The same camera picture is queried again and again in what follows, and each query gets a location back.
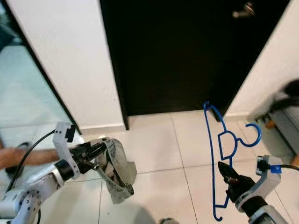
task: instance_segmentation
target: plastic hanger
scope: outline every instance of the plastic hanger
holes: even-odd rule
[[[221,160],[226,160],[229,159],[229,166],[233,167],[233,156],[235,155],[235,153],[237,152],[238,149],[238,142],[240,142],[242,145],[246,146],[246,147],[253,147],[255,146],[257,143],[259,143],[259,141],[261,140],[262,137],[262,133],[261,133],[261,129],[258,125],[256,124],[247,124],[246,127],[249,126],[253,126],[256,128],[257,130],[257,139],[255,142],[253,142],[252,144],[247,144],[245,143],[241,138],[237,138],[236,135],[234,133],[232,133],[231,131],[229,131],[226,128],[225,122],[221,116],[221,114],[219,113],[219,111],[216,109],[216,107],[214,107],[213,105],[210,105],[209,102],[205,102],[203,104],[203,108],[204,108],[204,114],[205,114],[205,118],[206,118],[206,126],[207,126],[207,130],[209,133],[209,139],[210,139],[210,147],[211,147],[211,159],[212,159],[212,182],[213,182],[213,189],[212,189],[212,193],[213,193],[213,216],[215,218],[215,220],[217,220],[218,222],[220,222],[223,218],[222,217],[217,217],[216,215],[216,208],[227,208],[228,206],[228,196],[226,196],[225,199],[225,203],[224,204],[216,204],[216,199],[215,199],[215,168],[214,168],[214,151],[213,151],[213,144],[212,144],[212,136],[211,136],[211,131],[210,131],[210,126],[209,126],[209,122],[208,122],[208,118],[207,118],[207,114],[206,112],[209,110],[213,110],[216,115],[218,116],[220,122],[222,123],[223,126],[223,132],[221,132],[220,134],[218,134],[218,143],[219,143],[219,149],[220,149],[220,156],[221,156]],[[223,156],[223,150],[222,150],[222,145],[221,145],[221,136],[224,134],[231,134],[235,140],[235,147],[234,150],[232,152],[231,155],[229,156]]]

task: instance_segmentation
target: person's arm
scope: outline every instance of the person's arm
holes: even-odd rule
[[[3,145],[2,141],[1,141],[1,136],[0,136],[0,149],[2,149],[2,148],[4,148],[4,145]]]
[[[26,151],[18,148],[0,149],[0,169],[19,165]],[[59,159],[55,149],[32,151],[24,162],[26,166],[42,165]]]

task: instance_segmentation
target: white wall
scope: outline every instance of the white wall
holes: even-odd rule
[[[295,78],[299,78],[299,1],[291,0],[226,117],[263,114],[273,93]]]
[[[80,129],[123,126],[98,0],[7,0]]]

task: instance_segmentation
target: metal bracket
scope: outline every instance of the metal bracket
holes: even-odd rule
[[[73,179],[77,179],[80,176],[80,171],[67,147],[67,142],[72,142],[72,135],[74,135],[74,131],[70,123],[58,122],[54,132],[53,143],[59,159],[64,159],[69,163],[74,172]]]
[[[264,155],[263,157],[258,156],[257,162],[260,161],[265,161],[270,166],[282,164],[280,158],[268,155]],[[263,199],[265,199],[281,181],[281,174],[272,173],[270,169],[261,171],[258,165],[256,168],[256,174],[261,176],[259,181],[250,190],[243,193],[235,202],[235,206],[240,212],[243,212],[242,206],[247,200],[255,196],[261,196]]]

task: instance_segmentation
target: cable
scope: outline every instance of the cable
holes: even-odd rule
[[[38,211],[38,219],[37,219],[37,223],[36,224],[39,224],[40,221],[41,221],[41,216],[42,216],[42,213],[41,213],[41,210]]]
[[[24,161],[25,161],[26,158],[28,157],[29,153],[30,153],[30,152],[35,148],[35,146],[37,146],[42,140],[44,140],[44,139],[47,138],[48,136],[52,135],[52,134],[54,133],[54,131],[55,131],[55,130],[53,130],[53,131],[49,132],[48,134],[46,134],[45,136],[41,137],[41,138],[40,138],[36,143],[34,143],[34,145],[31,146],[30,149],[25,153],[25,155],[23,156],[23,158],[21,159],[21,161],[20,161],[20,163],[19,163],[19,165],[18,165],[18,167],[17,167],[16,172],[14,173],[14,177],[12,178],[12,180],[11,180],[10,183],[9,183],[9,186],[8,186],[8,188],[7,188],[7,190],[6,190],[6,193],[7,193],[8,191],[10,191],[10,190],[14,187],[14,183],[15,183],[15,181],[16,181],[16,179],[17,179],[17,176],[18,176],[18,174],[19,174],[19,171],[20,171],[20,169],[21,169],[21,167],[22,167]]]
[[[292,166],[292,165],[286,165],[286,164],[282,164],[280,165],[282,168],[289,168],[289,169],[295,169],[297,171],[299,171],[299,167],[296,166]]]

